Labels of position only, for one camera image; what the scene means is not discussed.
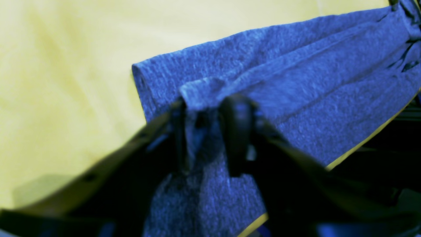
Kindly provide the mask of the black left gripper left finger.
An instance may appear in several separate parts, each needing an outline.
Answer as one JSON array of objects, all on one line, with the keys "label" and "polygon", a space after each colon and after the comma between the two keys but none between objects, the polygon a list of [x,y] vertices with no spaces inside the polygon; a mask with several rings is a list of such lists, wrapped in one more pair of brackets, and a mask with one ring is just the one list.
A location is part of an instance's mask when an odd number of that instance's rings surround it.
[{"label": "black left gripper left finger", "polygon": [[64,188],[21,208],[1,211],[1,236],[140,237],[157,188],[188,174],[186,104],[176,100],[123,147]]}]

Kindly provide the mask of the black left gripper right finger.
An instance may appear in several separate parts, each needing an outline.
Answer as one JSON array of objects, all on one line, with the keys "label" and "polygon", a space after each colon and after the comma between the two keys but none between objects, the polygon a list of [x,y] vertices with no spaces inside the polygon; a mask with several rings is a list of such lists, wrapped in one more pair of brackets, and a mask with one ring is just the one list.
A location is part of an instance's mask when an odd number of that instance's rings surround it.
[{"label": "black left gripper right finger", "polygon": [[415,237],[420,213],[386,207],[292,147],[245,96],[226,97],[219,121],[231,176],[250,174],[273,237]]}]

